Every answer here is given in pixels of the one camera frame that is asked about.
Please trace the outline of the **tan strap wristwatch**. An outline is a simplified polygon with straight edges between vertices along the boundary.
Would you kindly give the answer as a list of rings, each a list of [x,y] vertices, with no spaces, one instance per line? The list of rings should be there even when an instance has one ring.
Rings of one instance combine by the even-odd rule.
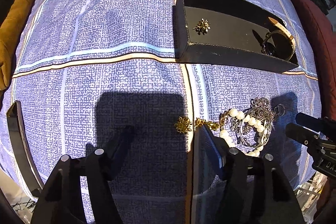
[[[296,42],[294,36],[278,20],[269,17],[272,31],[262,38],[255,30],[252,34],[261,47],[261,53],[289,61],[295,54]]]

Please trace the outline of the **blue plaid bed sheet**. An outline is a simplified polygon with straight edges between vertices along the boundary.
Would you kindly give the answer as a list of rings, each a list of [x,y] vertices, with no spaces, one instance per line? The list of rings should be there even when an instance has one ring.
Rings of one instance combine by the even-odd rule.
[[[1,108],[1,170],[24,181],[6,113],[22,105],[43,181],[64,154],[82,157],[127,124],[137,129],[110,187],[124,223],[211,223],[224,183],[179,117],[215,121],[252,98],[285,109],[264,152],[292,187],[313,176],[306,149],[285,136],[299,112],[321,115],[313,51],[290,0],[246,0],[282,19],[297,42],[298,68],[284,74],[175,60],[175,0],[35,0],[17,46]]]

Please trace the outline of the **black jewelry box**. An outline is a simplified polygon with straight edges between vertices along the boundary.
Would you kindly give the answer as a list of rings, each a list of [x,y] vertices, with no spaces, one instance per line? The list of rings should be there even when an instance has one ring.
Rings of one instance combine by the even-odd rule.
[[[252,34],[262,38],[272,31],[268,18],[285,22],[246,0],[177,0],[173,8],[175,57],[182,63],[228,65],[283,73],[298,67],[296,54],[289,61],[261,53]],[[207,19],[211,29],[198,35],[193,27]]]

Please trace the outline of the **mustard brown pillow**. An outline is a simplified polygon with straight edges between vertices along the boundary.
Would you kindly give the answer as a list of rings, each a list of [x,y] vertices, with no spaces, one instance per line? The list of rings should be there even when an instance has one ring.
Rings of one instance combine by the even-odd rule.
[[[12,59],[34,0],[14,0],[1,24],[1,90],[10,86]]]

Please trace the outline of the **dark red pillow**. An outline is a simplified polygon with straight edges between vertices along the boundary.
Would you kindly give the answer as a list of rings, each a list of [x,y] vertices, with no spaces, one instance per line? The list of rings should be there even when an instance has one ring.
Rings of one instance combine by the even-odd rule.
[[[311,0],[290,0],[314,53],[322,116],[335,119],[335,32],[327,16]]]

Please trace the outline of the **gold flower earring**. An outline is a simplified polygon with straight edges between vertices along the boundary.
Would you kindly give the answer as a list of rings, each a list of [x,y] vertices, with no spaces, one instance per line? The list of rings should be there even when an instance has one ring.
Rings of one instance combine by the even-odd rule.
[[[205,35],[209,32],[211,29],[210,23],[207,19],[201,19],[196,26],[193,27],[193,30],[198,34],[198,35]]]
[[[178,117],[178,120],[174,124],[177,132],[182,134],[187,134],[191,131],[191,126],[193,123],[190,121],[189,117]]]

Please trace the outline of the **silver bangle with white charm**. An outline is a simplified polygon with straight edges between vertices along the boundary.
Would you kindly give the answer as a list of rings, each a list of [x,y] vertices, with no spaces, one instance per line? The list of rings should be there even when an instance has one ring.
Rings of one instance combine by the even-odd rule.
[[[272,115],[267,108],[254,107],[243,111],[238,137],[246,147],[258,148],[268,143],[272,131]]]

